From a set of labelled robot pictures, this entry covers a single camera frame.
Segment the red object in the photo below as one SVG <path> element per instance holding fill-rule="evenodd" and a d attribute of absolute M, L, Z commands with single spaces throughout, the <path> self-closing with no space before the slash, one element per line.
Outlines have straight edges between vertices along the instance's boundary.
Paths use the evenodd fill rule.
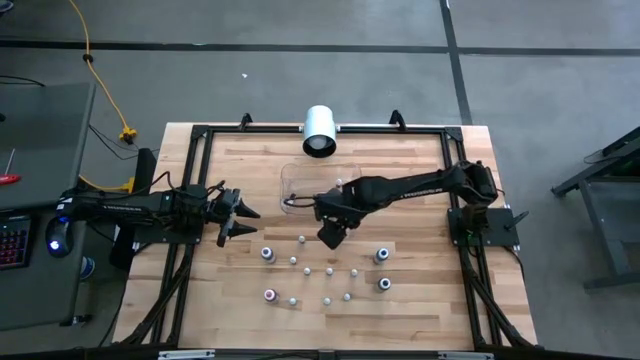
<path fill-rule="evenodd" d="M 9 185 L 22 179 L 20 175 L 0 175 L 0 185 Z"/>

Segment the wooden tabletop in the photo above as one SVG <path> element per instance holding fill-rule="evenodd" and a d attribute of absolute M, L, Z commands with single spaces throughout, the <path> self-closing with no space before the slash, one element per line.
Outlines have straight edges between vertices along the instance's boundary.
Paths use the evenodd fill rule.
<path fill-rule="evenodd" d="M 156 176 L 170 171 L 172 182 L 181 182 L 192 125 L 167 124 Z M 462 129 L 467 158 L 482 160 L 500 186 L 488 128 Z M 180 347 L 472 349 L 460 261 L 448 235 L 446 194 L 399 201 L 367 216 L 335 251 L 316 238 L 320 224 L 313 216 L 287 215 L 280 207 L 281 171 L 287 164 L 353 163 L 365 176 L 400 177 L 442 168 L 441 153 L 433 135 L 338 135 L 334 155 L 313 159 L 302 151 L 300 134 L 217 134 L 207 186 L 225 179 L 227 187 L 242 190 L 245 203 L 262 218 L 239 218 L 259 231 L 233 238 L 224 248 L 215 244 L 218 227 L 205 228 L 196 247 Z M 202 145 L 196 164 L 201 154 Z M 162 181 L 153 188 L 166 189 Z M 494 206 L 503 204 L 500 197 Z M 298 243 L 299 235 L 306 237 L 304 244 Z M 261 259 L 265 246 L 276 253 L 275 264 Z M 376 265 L 373 254 L 381 247 L 391 256 Z M 157 299 L 167 248 L 152 245 L 135 257 L 114 341 L 129 335 Z M 497 303 L 523 336 L 535 342 L 518 263 L 502 248 L 486 252 Z M 289 263 L 291 256 L 297 257 L 296 265 Z M 310 276 L 303 274 L 305 267 L 312 269 Z M 334 269 L 333 276 L 325 274 L 327 267 Z M 357 277 L 350 276 L 354 268 Z M 381 277 L 392 282 L 384 293 L 375 289 Z M 279 293 L 279 303 L 265 302 L 267 288 Z M 349 302 L 342 300 L 347 292 Z M 296 306 L 289 305 L 290 297 L 298 299 Z M 332 299 L 329 306 L 324 297 Z M 173 306 L 172 301 L 165 336 Z M 483 334 L 490 339 L 485 308 L 478 309 Z"/>

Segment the small vial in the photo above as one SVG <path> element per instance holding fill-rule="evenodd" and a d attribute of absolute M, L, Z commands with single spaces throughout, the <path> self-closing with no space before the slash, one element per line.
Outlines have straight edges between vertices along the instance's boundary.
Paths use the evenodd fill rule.
<path fill-rule="evenodd" d="M 391 280 L 388 278 L 382 278 L 378 280 L 378 290 L 387 291 L 391 288 Z"/>
<path fill-rule="evenodd" d="M 264 299 L 267 302 L 277 303 L 278 302 L 278 298 L 279 298 L 278 293 L 275 290 L 267 289 L 267 290 L 264 291 Z"/>
<path fill-rule="evenodd" d="M 376 251 L 376 254 L 373 256 L 373 262 L 380 265 L 382 264 L 383 261 L 387 260 L 388 258 L 389 258 L 389 249 L 380 248 L 378 251 Z"/>
<path fill-rule="evenodd" d="M 260 252 L 260 256 L 269 264 L 273 264 L 276 262 L 276 254 L 271 250 L 271 248 L 262 248 Z"/>

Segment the gray concrete floor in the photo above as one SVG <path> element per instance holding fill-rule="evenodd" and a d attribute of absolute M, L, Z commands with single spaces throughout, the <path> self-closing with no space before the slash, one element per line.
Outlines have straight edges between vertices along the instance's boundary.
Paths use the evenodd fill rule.
<path fill-rule="evenodd" d="M 78 0 L 94 40 L 252 44 L 446 45 L 437 0 Z M 461 46 L 634 47 L 633 0 L 450 0 Z M 5 38 L 82 39 L 66 1 L 20 0 L 0 20 Z M 0 49 L 0 73 L 49 85 L 91 81 L 82 51 Z M 409 123 L 460 124 L 448 55 L 96 51 L 95 67 L 139 146 L 157 148 L 171 121 L 301 121 L 318 103 L 339 122 L 383 123 L 398 108 Z M 461 58 L 474 124 L 488 125 L 519 225 L 527 292 L 541 345 L 639 357 L 640 286 L 586 294 L 607 274 L 579 194 L 549 189 L 582 158 L 638 125 L 640 58 Z M 99 92 L 91 122 L 121 127 Z M 132 176 L 88 138 L 82 173 L 105 185 Z M 106 253 L 100 240 L 87 251 Z M 0 333 L 0 353 L 96 346 L 111 322 L 124 274 L 100 261 L 79 306 L 83 328 Z"/>

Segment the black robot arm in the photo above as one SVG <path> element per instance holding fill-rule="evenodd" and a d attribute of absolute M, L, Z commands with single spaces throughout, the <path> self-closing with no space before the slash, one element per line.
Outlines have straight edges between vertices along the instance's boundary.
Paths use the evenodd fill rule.
<path fill-rule="evenodd" d="M 444 192 L 453 193 L 466 202 L 463 223 L 469 230 L 486 226 L 486 209 L 498 197 L 488 167 L 480 162 L 461 161 L 431 173 L 387 179 L 364 176 L 313 196 L 316 220 L 323 226 L 318 238 L 335 249 L 346 236 L 347 229 L 360 226 L 360 221 L 394 201 Z"/>
<path fill-rule="evenodd" d="M 257 231 L 234 220 L 233 215 L 259 218 L 240 198 L 239 189 L 187 185 L 148 195 L 121 195 L 102 191 L 69 190 L 62 194 L 56 221 L 108 219 L 133 226 L 139 242 L 197 243 L 206 223 L 220 225 L 217 244 L 228 238 Z M 208 197 L 219 194 L 212 200 Z"/>

